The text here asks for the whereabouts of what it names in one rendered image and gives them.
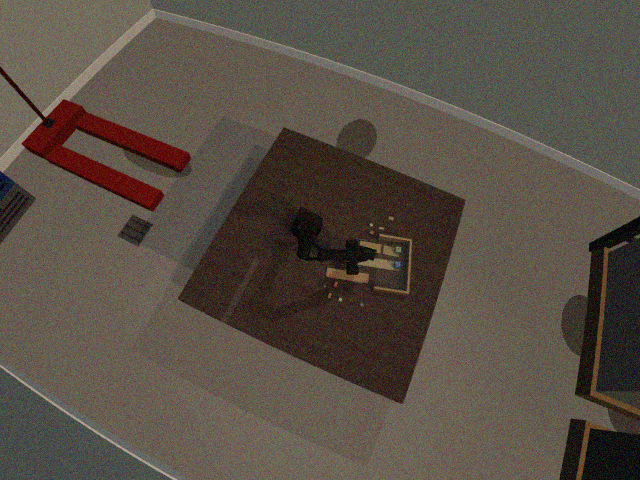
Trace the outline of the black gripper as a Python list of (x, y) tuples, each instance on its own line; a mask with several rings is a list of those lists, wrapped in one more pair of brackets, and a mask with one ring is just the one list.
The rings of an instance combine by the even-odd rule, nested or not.
[[(346, 241), (346, 246), (347, 243), (357, 243), (357, 240), (347, 240)], [(347, 275), (358, 275), (359, 274), (359, 267), (358, 267), (358, 263), (350, 263), (350, 262), (346, 262), (346, 274)]]

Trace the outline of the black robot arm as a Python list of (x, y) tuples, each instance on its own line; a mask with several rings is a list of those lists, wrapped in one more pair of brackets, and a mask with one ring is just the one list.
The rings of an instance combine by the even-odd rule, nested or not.
[[(326, 250), (320, 248), (317, 243), (307, 240), (310, 221), (301, 217), (295, 218), (292, 234), (298, 239), (297, 256), (306, 261), (347, 260), (350, 263), (360, 263), (368, 260), (374, 261), (377, 250), (360, 246), (357, 243), (347, 243), (345, 250)], [(318, 250), (317, 257), (310, 258), (312, 245)]]

